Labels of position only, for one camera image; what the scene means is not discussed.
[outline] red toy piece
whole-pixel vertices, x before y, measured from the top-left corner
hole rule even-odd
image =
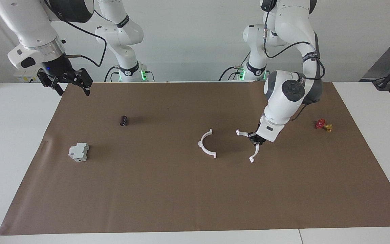
[[[321,129],[324,128],[325,125],[326,125],[326,121],[324,119],[319,119],[316,123],[316,128]]]

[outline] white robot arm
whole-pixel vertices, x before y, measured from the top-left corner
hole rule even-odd
[[[91,77],[84,68],[73,69],[50,22],[60,18],[70,22],[87,22],[93,10],[93,0],[0,0],[0,15],[20,42],[8,53],[10,62],[20,70],[41,66],[37,73],[40,81],[60,95],[63,90],[58,82],[65,82],[80,86],[88,96]]]
[[[262,25],[248,26],[243,34],[251,47],[245,79],[261,79],[268,54],[264,42],[266,46],[294,45],[302,54],[303,63],[303,74],[277,70],[268,76],[264,94],[269,103],[257,131],[249,135],[254,144],[261,145],[266,140],[274,142],[302,103],[318,102],[321,97],[320,67],[323,66],[319,60],[317,35],[309,22],[315,4],[316,0],[261,0],[261,8],[266,11],[266,29],[260,30]]]
[[[115,54],[121,81],[147,80],[146,66],[136,59],[135,51],[128,46],[142,42],[144,39],[142,28],[129,18],[121,0],[99,0],[99,6],[104,18],[113,24],[99,26],[96,35],[103,37],[108,43],[108,49]]]

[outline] green led light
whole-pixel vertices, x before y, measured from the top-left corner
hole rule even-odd
[[[246,74],[246,70],[242,70],[241,72],[240,72],[240,76],[239,76],[239,79],[240,80],[245,80],[245,74]]]
[[[141,71],[141,75],[142,75],[142,80],[147,80],[147,74],[145,73],[145,71]]]

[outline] black cylinder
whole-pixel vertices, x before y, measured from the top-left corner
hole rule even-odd
[[[61,55],[59,58],[42,62],[43,70],[48,76],[60,76],[64,73],[73,71],[73,67],[71,66],[71,62],[65,57],[65,54]]]
[[[121,116],[120,125],[127,126],[127,116],[125,115]]]

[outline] semicircular plastic part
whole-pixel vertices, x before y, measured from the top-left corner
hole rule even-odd
[[[236,133],[237,133],[237,136],[246,136],[246,137],[249,138],[249,135],[248,135],[247,132],[242,132],[240,130],[236,130]],[[255,156],[257,156],[259,151],[260,151],[260,145],[257,144],[257,145],[255,145],[255,153],[254,153],[254,155],[249,157],[249,161],[251,161],[251,163],[255,162],[254,158],[255,158]]]
[[[216,158],[216,153],[207,150],[207,148],[205,148],[205,147],[204,147],[204,144],[203,144],[204,139],[205,139],[207,136],[211,135],[211,134],[213,134],[212,129],[210,129],[207,133],[205,133],[205,134],[201,137],[201,141],[198,142],[198,146],[199,146],[205,153],[207,153],[208,155],[211,155],[211,156],[213,156],[214,158]]]

